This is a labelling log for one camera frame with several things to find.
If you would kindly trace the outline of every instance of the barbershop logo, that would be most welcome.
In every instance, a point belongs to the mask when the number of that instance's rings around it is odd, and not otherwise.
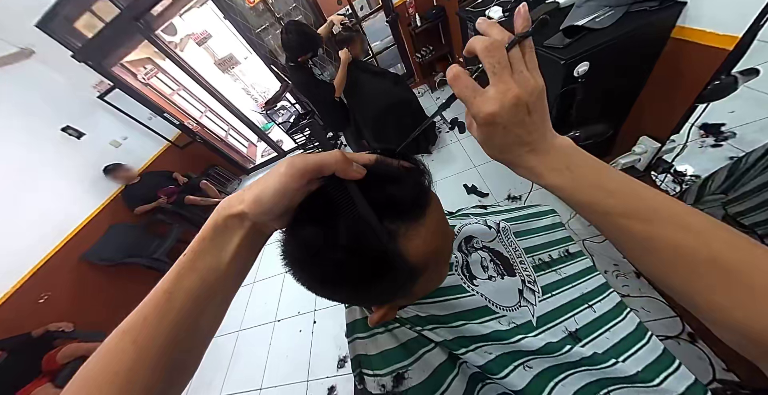
[[[509,224],[474,220],[458,226],[453,255],[464,287],[500,313],[511,314],[524,307],[536,323],[542,288]]]

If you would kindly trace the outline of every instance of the white tile floor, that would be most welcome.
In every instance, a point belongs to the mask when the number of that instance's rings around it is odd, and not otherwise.
[[[749,57],[750,65],[763,64],[768,68],[768,48],[762,51]],[[761,78],[768,81],[768,76]],[[683,162],[700,171],[714,171],[720,164],[725,164],[729,156],[743,154],[744,150],[765,143],[768,138],[768,108],[765,108],[768,106],[768,86],[763,90],[761,84],[768,85],[755,80],[731,98],[713,104],[698,121],[724,121],[729,125],[726,128],[737,132],[736,138],[720,148],[692,144],[677,164]],[[449,94],[450,89],[444,89],[435,94],[424,94],[420,100],[425,110],[431,113]],[[446,117],[461,116],[463,120],[464,114],[464,105],[457,102],[446,112]],[[556,196],[539,186],[532,187],[530,181],[491,160],[468,132],[459,134],[442,124],[440,128],[434,153],[424,159],[432,171],[433,188],[445,209],[454,211],[515,196],[519,198],[512,204],[522,204],[532,190],[528,203],[548,204],[564,221],[574,214]],[[260,174],[263,172],[246,178],[243,186]],[[467,195],[463,184],[477,185],[488,196]],[[581,217],[571,219],[568,227],[579,240],[599,239],[599,233]],[[344,308],[316,297],[285,274],[277,239],[277,235],[270,239],[235,295],[221,328],[187,388],[187,395],[326,395],[332,392],[329,391],[332,385],[336,385],[339,395],[352,394],[351,367],[344,361],[348,354]],[[628,264],[609,242],[592,245],[593,251],[620,264]],[[652,287],[648,285],[644,289],[648,291]],[[652,327],[651,330],[663,333],[667,328]],[[669,347],[697,376],[701,374],[700,379],[706,380],[707,369],[696,365],[701,362],[700,357],[694,357],[698,350],[686,353]]]

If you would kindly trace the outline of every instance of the green striped cape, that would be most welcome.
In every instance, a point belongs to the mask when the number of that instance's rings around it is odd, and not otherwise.
[[[454,258],[446,281],[393,321],[371,328],[368,312],[347,307],[356,393],[707,393],[595,270],[554,209],[468,208],[448,217],[455,228],[480,220],[508,224],[528,258],[541,290],[535,323],[527,308],[499,313],[465,288]]]

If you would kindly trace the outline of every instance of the person sitting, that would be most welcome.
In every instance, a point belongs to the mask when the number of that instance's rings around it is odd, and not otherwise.
[[[0,394],[60,393],[61,389],[53,385],[58,371],[75,359],[90,356],[101,345],[55,336],[55,333],[72,331],[72,323],[50,323],[34,331],[0,340]]]
[[[222,200],[219,191],[200,177],[190,179],[168,170],[139,174],[133,167],[122,163],[109,164],[102,172],[112,181],[125,185],[121,193],[123,201],[137,215],[164,204],[176,207],[214,206]]]
[[[427,121],[424,107],[402,77],[363,60],[368,54],[365,35],[345,27],[336,34],[341,56],[351,55],[346,70],[344,98],[352,121],[362,139],[374,150],[396,150]],[[437,142],[435,122],[431,122],[402,148],[407,154],[431,154]]]
[[[355,183],[391,241],[324,186],[282,239],[296,281],[348,305],[356,393],[706,393],[551,207],[446,215],[421,160],[385,155]]]

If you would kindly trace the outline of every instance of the barber cape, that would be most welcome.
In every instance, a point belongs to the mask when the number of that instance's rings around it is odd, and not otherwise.
[[[707,393],[547,206],[468,208],[446,281],[371,328],[347,307],[355,393]]]

